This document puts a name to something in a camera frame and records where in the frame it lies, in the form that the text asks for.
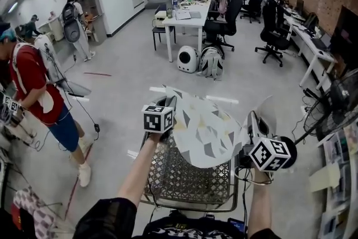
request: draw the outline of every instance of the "shelf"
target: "shelf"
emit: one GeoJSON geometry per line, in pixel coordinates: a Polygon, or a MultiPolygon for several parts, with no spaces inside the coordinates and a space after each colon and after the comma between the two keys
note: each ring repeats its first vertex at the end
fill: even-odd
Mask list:
{"type": "Polygon", "coordinates": [[[349,239],[358,222],[358,120],[343,130],[326,136],[317,147],[323,146],[326,164],[337,162],[343,177],[343,196],[334,198],[327,189],[326,211],[322,214],[320,239],[349,239]],[[344,218],[338,224],[338,217],[344,218]]]}

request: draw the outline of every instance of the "blue shorts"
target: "blue shorts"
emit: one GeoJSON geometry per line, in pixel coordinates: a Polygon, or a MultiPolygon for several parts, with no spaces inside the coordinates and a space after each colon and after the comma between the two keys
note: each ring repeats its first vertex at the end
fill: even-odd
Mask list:
{"type": "Polygon", "coordinates": [[[49,130],[68,151],[74,152],[76,150],[79,140],[78,130],[66,104],[63,104],[56,124],[49,126],[49,130]]]}

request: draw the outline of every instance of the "white sneaker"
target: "white sneaker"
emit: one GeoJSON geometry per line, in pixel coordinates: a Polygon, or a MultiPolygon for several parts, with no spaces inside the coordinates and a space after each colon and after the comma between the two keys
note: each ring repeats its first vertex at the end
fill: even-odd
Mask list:
{"type": "Polygon", "coordinates": [[[87,62],[87,61],[92,60],[92,58],[93,58],[95,55],[96,55],[96,52],[91,51],[91,57],[90,57],[90,58],[86,58],[84,61],[87,62]]]}
{"type": "Polygon", "coordinates": [[[91,181],[91,168],[88,165],[87,162],[80,165],[78,168],[78,179],[79,179],[79,185],[83,188],[85,188],[91,181]]]}
{"type": "Polygon", "coordinates": [[[79,145],[81,151],[83,152],[84,156],[86,156],[86,153],[88,152],[90,147],[93,145],[93,143],[94,143],[93,138],[87,138],[86,136],[84,136],[83,138],[79,138],[78,145],[79,145]]]}

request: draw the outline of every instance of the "ceiling light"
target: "ceiling light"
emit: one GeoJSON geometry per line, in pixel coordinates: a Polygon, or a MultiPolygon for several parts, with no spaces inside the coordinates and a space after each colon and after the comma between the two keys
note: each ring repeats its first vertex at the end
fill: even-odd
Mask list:
{"type": "Polygon", "coordinates": [[[16,6],[17,6],[17,2],[10,8],[8,13],[11,13],[15,9],[16,6]]]}

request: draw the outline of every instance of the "table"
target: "table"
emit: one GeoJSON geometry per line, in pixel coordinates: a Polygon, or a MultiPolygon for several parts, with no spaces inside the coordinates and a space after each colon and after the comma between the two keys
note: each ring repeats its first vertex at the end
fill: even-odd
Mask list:
{"type": "MultiPolygon", "coordinates": [[[[148,138],[145,133],[142,146],[148,138]]],[[[231,184],[230,171],[238,156],[212,168],[198,168],[189,164],[176,147],[172,132],[165,144],[160,144],[153,156],[143,203],[198,212],[231,212],[237,207],[238,178],[231,184]],[[232,198],[229,209],[219,209],[232,198]]]]}
{"type": "Polygon", "coordinates": [[[211,2],[211,0],[208,0],[205,3],[192,4],[190,6],[186,6],[185,10],[179,9],[177,11],[177,12],[200,12],[201,18],[176,20],[175,15],[173,15],[173,18],[164,19],[163,24],[166,29],[169,62],[173,62],[172,47],[171,47],[171,43],[170,43],[170,30],[169,30],[170,26],[184,26],[184,27],[187,26],[187,27],[198,28],[199,39],[198,39],[197,43],[198,43],[198,50],[201,53],[201,50],[202,50],[202,28],[204,27],[206,18],[208,16],[210,2],[211,2]]]}
{"type": "Polygon", "coordinates": [[[55,17],[38,27],[40,32],[52,32],[55,40],[61,41],[64,38],[63,27],[59,17],[55,17]]]}
{"type": "MultiPolygon", "coordinates": [[[[333,67],[335,66],[335,63],[337,63],[337,60],[334,58],[334,56],[331,53],[321,51],[314,45],[314,43],[311,40],[311,37],[306,32],[302,31],[302,29],[305,29],[304,26],[302,26],[299,22],[297,22],[296,20],[294,20],[294,18],[290,16],[284,15],[284,17],[286,19],[286,22],[290,25],[290,33],[288,34],[287,40],[290,40],[291,32],[295,31],[296,34],[305,42],[305,44],[313,53],[313,59],[311,60],[309,67],[299,84],[300,87],[302,87],[305,81],[308,79],[309,74],[311,73],[313,67],[318,63],[318,59],[323,59],[330,62],[328,69],[324,72],[324,76],[319,80],[319,84],[316,87],[316,90],[318,90],[322,87],[322,85],[326,81],[328,74],[332,71],[333,67]]],[[[300,49],[298,56],[301,56],[302,49],[299,45],[298,47],[300,49]]]]}

